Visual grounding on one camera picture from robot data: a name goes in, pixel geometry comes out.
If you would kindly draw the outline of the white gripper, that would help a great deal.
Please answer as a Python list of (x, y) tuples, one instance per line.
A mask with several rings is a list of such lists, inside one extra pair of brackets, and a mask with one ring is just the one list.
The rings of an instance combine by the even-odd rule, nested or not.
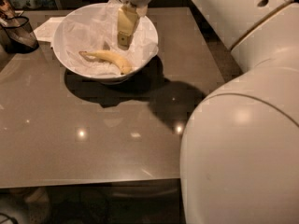
[(148, 12), (148, 4), (151, 0), (121, 0), (124, 4), (131, 4), (135, 7), (123, 5), (118, 10), (117, 38), (118, 44), (129, 47), (138, 24), (139, 17), (145, 17)]

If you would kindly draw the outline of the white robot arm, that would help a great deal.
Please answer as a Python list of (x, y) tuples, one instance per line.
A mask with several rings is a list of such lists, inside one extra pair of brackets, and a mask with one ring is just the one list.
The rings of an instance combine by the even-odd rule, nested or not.
[(243, 74), (185, 127), (186, 224), (299, 224), (299, 4), (192, 0)]

